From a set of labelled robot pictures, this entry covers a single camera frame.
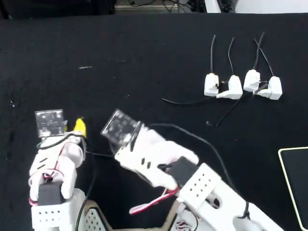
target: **black fabric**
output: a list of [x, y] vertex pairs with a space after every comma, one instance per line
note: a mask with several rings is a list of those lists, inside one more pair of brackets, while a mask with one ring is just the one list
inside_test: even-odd
[[[84, 116], [93, 151], [108, 153], [100, 131], [115, 108], [145, 123], [177, 124], [213, 143], [234, 184], [282, 228], [299, 225], [279, 163], [280, 148], [307, 145], [308, 14], [168, 14], [73, 17], [0, 22], [1, 224], [4, 230], [30, 230], [28, 170], [38, 143], [34, 111], [64, 109], [71, 123]], [[181, 107], [161, 100], [203, 98], [210, 70], [210, 44], [216, 34], [214, 72], [231, 76], [227, 51], [242, 81], [255, 60], [253, 37], [266, 32], [263, 50], [282, 81], [278, 101], [245, 97], [215, 127], [234, 101], [219, 99]], [[260, 58], [262, 80], [270, 72]], [[209, 147], [173, 129], [158, 128], [167, 139], [192, 149], [224, 179]], [[161, 226], [174, 198], [130, 216], [163, 189], [152, 189], [112, 159], [96, 157], [99, 177], [90, 199], [114, 228]], [[77, 186], [90, 184], [90, 158], [78, 170]]]

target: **black wire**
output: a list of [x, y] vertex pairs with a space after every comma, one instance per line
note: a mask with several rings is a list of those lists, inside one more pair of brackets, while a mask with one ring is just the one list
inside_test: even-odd
[[140, 4], [140, 5], [134, 5], [134, 4], [132, 4], [130, 0], [127, 0], [127, 1], [128, 1], [128, 3], [129, 3], [132, 7], [140, 7], [140, 6], [147, 6], [147, 5], [150, 5], [150, 4], [154, 3], [154, 2], [156, 2], [157, 0], [152, 0], [151, 2], [144, 3], [144, 4]]
[[232, 62], [231, 62], [231, 58], [230, 58], [230, 50], [231, 50], [233, 41], [234, 41], [234, 37], [232, 38], [231, 43], [229, 45], [229, 49], [228, 49], [228, 58], [229, 58], [229, 62], [230, 62], [230, 67], [231, 67], [232, 75], [234, 75], [234, 71], [233, 71], [233, 66], [232, 66]]
[[259, 87], [256, 91], [253, 92], [253, 95], [258, 94], [261, 90], [265, 89], [268, 87], [268, 83], [263, 84], [261, 87]]
[[159, 164], [159, 165], [157, 166], [157, 168], [159, 168], [159, 169], [162, 170], [162, 171], [165, 171], [167, 168], [172, 167], [174, 164], [175, 164], [175, 162], [172, 162], [172, 163], [170, 163], [170, 164], [168, 164], [168, 165]]
[[230, 178], [230, 176], [229, 176], [229, 173], [228, 173], [228, 171], [227, 171], [227, 169], [226, 169], [226, 166], [225, 166], [225, 164], [224, 164], [224, 162], [223, 162], [223, 160], [222, 160], [222, 158], [221, 158], [219, 152], [217, 151], [217, 149], [216, 149], [210, 142], [208, 142], [207, 140], [201, 138], [200, 136], [197, 136], [197, 135], [195, 135], [195, 134], [193, 134], [193, 133], [191, 133], [191, 132], [189, 132], [189, 131], [187, 131], [187, 130], [185, 130], [185, 129], [183, 129], [183, 128], [177, 126], [177, 125], [174, 125], [174, 124], [164, 124], [164, 123], [160, 124], [160, 123], [156, 123], [156, 124], [150, 124], [149, 126], [150, 126], [150, 127], [171, 127], [171, 128], [176, 128], [176, 129], [178, 129], [178, 130], [184, 132], [185, 134], [187, 134], [187, 135], [189, 135], [189, 136], [191, 136], [191, 137], [194, 137], [195, 139], [197, 139], [197, 140], [199, 140], [199, 141], [201, 141], [201, 142], [207, 144], [207, 145], [214, 151], [216, 157], [218, 158], [218, 160], [219, 160], [219, 162], [220, 162], [220, 165], [221, 165], [221, 167], [222, 167], [222, 169], [223, 169], [223, 171], [224, 171], [224, 174], [225, 174], [225, 176], [226, 176], [226, 179], [227, 179], [227, 181], [228, 181], [228, 183], [229, 183], [229, 186], [230, 186], [234, 191], [236, 191], [235, 186], [234, 186], [234, 184], [233, 184], [233, 182], [232, 182], [232, 180], [231, 180], [231, 178]]
[[198, 221], [198, 218], [197, 218], [196, 214], [194, 212], [192, 212], [192, 214], [193, 214], [194, 218], [196, 218], [196, 227], [193, 230], [193, 231], [196, 231], [198, 226], [199, 226], [199, 221]]
[[108, 154], [93, 153], [93, 152], [89, 152], [89, 151], [86, 151], [86, 153], [88, 153], [88, 154], [92, 154], [92, 155], [101, 156], [101, 157], [106, 157], [106, 158], [111, 158], [111, 159], [114, 159], [114, 157], [113, 157], [112, 155], [108, 155]]
[[257, 68], [257, 64], [258, 64], [258, 61], [259, 61], [260, 48], [261, 48], [261, 43], [262, 43], [264, 34], [265, 33], [262, 32], [262, 35], [261, 35], [261, 37], [259, 39], [259, 43], [258, 43], [258, 47], [257, 47], [257, 54], [256, 54], [256, 61], [255, 61], [254, 67], [253, 67], [254, 70]]
[[[258, 44], [256, 38], [254, 38], [254, 41], [255, 41], [256, 45], [259, 46], [259, 44]], [[270, 62], [269, 62], [269, 60], [267, 59], [267, 57], [265, 56], [265, 53], [263, 52], [263, 50], [262, 50], [261, 48], [260, 48], [260, 51], [261, 51], [261, 53], [262, 53], [262, 55], [263, 55], [265, 61], [268, 63], [268, 66], [269, 66], [269, 70], [270, 70], [270, 72], [271, 72], [271, 75], [272, 75], [272, 76], [275, 76], [275, 75], [274, 75], [274, 72], [273, 72], [273, 69], [271, 68]]]
[[212, 44], [211, 44], [211, 73], [213, 73], [213, 48], [215, 42], [216, 35], [213, 36]]
[[233, 104], [233, 106], [225, 112], [225, 114], [223, 114], [223, 116], [218, 120], [218, 122], [216, 123], [216, 127], [218, 127], [221, 122], [226, 118], [226, 116], [240, 103], [240, 101], [249, 94], [250, 92], [246, 92], [245, 94], [243, 94], [236, 102], [235, 104]]
[[90, 186], [89, 186], [88, 192], [87, 192], [87, 194], [86, 194], [86, 197], [85, 197], [85, 199], [84, 199], [84, 201], [83, 201], [83, 203], [82, 203], [82, 205], [81, 205], [81, 208], [80, 208], [80, 210], [79, 210], [78, 217], [77, 217], [77, 222], [76, 222], [76, 227], [75, 227], [75, 231], [78, 231], [78, 227], [79, 227], [79, 223], [80, 223], [80, 218], [81, 218], [81, 215], [83, 214], [83, 209], [84, 209], [85, 204], [86, 204], [86, 202], [87, 202], [87, 199], [88, 199], [88, 197], [89, 197], [89, 195], [90, 195], [90, 193], [91, 193], [91, 191], [92, 191], [92, 189], [93, 189], [93, 185], [94, 185], [95, 179], [96, 179], [96, 165], [95, 165], [94, 154], [92, 153], [91, 156], [92, 156], [92, 161], [93, 161], [93, 178], [92, 178], [92, 182], [91, 182], [91, 184], [90, 184]]
[[244, 210], [244, 214], [242, 217], [238, 217], [239, 219], [245, 219], [248, 218], [250, 220], [250, 213], [249, 213], [249, 202], [246, 201], [246, 206], [245, 206], [245, 210]]
[[199, 0], [196, 0], [196, 4], [197, 4], [197, 11], [198, 13], [200, 12], [200, 4], [199, 4]]
[[164, 5], [164, 7], [166, 8], [166, 10], [171, 13], [171, 10], [166, 6], [165, 4], [165, 0], [162, 0], [162, 4]]
[[191, 101], [191, 102], [186, 102], [186, 103], [174, 102], [174, 101], [162, 98], [162, 100], [167, 102], [167, 103], [171, 103], [171, 104], [175, 104], [175, 105], [182, 105], [182, 106], [202, 104], [202, 103], [204, 103], [204, 102], [206, 102], [207, 100], [210, 100], [210, 99], [215, 99], [215, 98], [214, 97], [207, 97], [207, 98], [204, 98], [204, 99], [201, 99], [201, 100], [196, 100], [196, 101]]
[[52, 148], [54, 146], [57, 146], [58, 144], [62, 143], [63, 141], [67, 140], [70, 136], [75, 136], [75, 137], [81, 137], [85, 140], [85, 142], [87, 142], [87, 138], [83, 135], [77, 135], [77, 134], [74, 134], [74, 133], [69, 133], [67, 136], [65, 136], [63, 139], [57, 141], [56, 143], [54, 144], [51, 144], [49, 146], [45, 146], [45, 147], [38, 147], [38, 149], [41, 149], [41, 150], [45, 150], [45, 149], [49, 149], [49, 148]]

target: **white plug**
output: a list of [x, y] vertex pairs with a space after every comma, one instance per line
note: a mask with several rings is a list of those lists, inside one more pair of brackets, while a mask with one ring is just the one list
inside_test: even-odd
[[207, 74], [204, 83], [204, 95], [216, 96], [218, 94], [219, 79], [214, 73]]
[[249, 70], [244, 81], [244, 90], [253, 92], [259, 88], [260, 73], [256, 70]]
[[273, 76], [269, 80], [269, 88], [259, 91], [256, 95], [260, 95], [270, 100], [278, 100], [282, 96], [282, 86], [279, 77]]
[[242, 94], [242, 85], [238, 76], [232, 75], [228, 81], [229, 90], [223, 91], [216, 95], [216, 98], [229, 98], [232, 100], [238, 100]]

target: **robotic hand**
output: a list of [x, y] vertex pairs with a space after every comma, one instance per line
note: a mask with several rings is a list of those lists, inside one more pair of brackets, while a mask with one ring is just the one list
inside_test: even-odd
[[[36, 231], [74, 231], [85, 194], [75, 189], [76, 168], [86, 157], [86, 126], [76, 121], [65, 132], [62, 110], [36, 112], [38, 135], [42, 138], [29, 171], [32, 227]], [[79, 230], [84, 230], [84, 217]]]
[[[200, 218], [200, 229], [283, 231], [258, 207], [245, 201], [223, 182], [207, 164], [197, 166], [199, 159], [194, 152], [166, 141], [156, 131], [134, 121], [120, 110], [114, 112], [102, 135], [118, 146], [114, 154], [122, 167], [136, 172], [153, 187], [172, 190], [167, 195], [176, 194], [177, 200], [182, 203], [178, 214], [181, 215], [187, 207]], [[165, 196], [163, 194], [150, 203], [132, 208], [130, 214], [142, 212]]]

